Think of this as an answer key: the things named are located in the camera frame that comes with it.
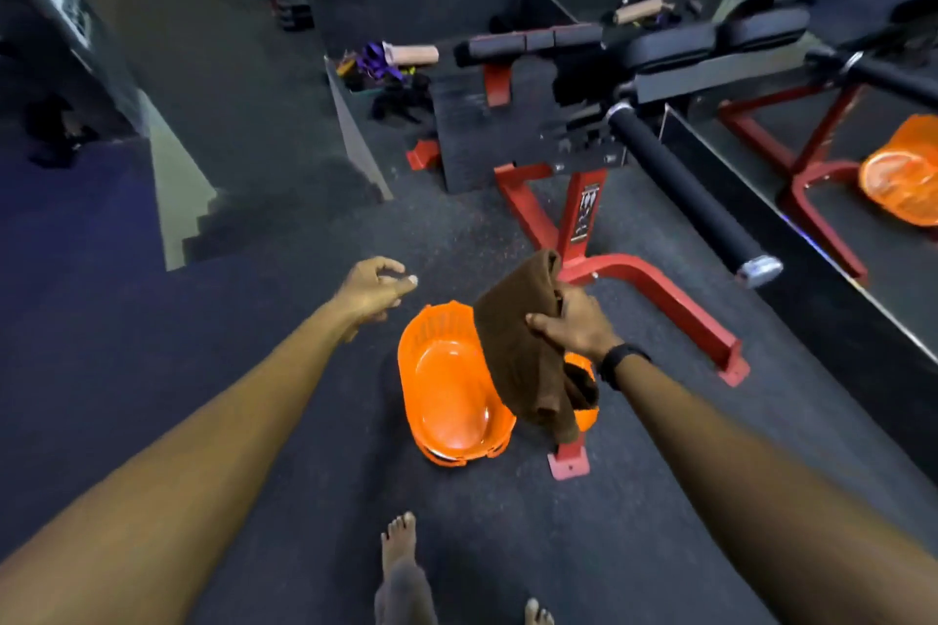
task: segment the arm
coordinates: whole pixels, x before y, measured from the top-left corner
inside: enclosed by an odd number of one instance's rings
[[[0,565],[0,623],[178,623],[296,428],[336,346],[416,278],[376,258],[240,381],[73,502]]]
[[[599,363],[623,343],[595,299],[563,291],[531,328]],[[866,504],[690,394],[644,358],[626,396],[714,540],[782,622],[938,622],[938,561]]]

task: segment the hand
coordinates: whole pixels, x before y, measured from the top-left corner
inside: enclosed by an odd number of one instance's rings
[[[530,313],[526,317],[528,327],[559,347],[600,363],[622,339],[616,336],[613,325],[594,297],[572,285],[560,285],[557,292],[563,299],[560,318]]]
[[[401,305],[401,297],[416,289],[416,276],[403,279],[381,274],[392,271],[405,273],[405,266],[386,257],[373,257],[352,267],[349,276],[329,304],[349,324],[343,336],[352,341],[358,327],[366,321],[387,320],[387,310]]]

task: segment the black wristband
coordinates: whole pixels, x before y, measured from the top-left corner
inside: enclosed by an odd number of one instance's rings
[[[651,357],[634,344],[619,344],[617,347],[609,349],[609,353],[599,365],[599,377],[609,385],[616,385],[616,368],[627,356],[641,356],[649,363],[652,363]]]

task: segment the pant leg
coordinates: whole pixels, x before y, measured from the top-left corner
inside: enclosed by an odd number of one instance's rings
[[[433,595],[423,569],[400,560],[374,594],[376,625],[437,625]]]

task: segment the person's left hand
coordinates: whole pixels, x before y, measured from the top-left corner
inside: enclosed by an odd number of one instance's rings
[[[384,271],[404,274],[405,266],[386,257],[363,260],[352,268],[330,302],[350,324],[346,341],[352,341],[366,321],[385,321],[387,310],[400,306],[401,297],[416,289],[416,276],[399,279],[381,274]]]

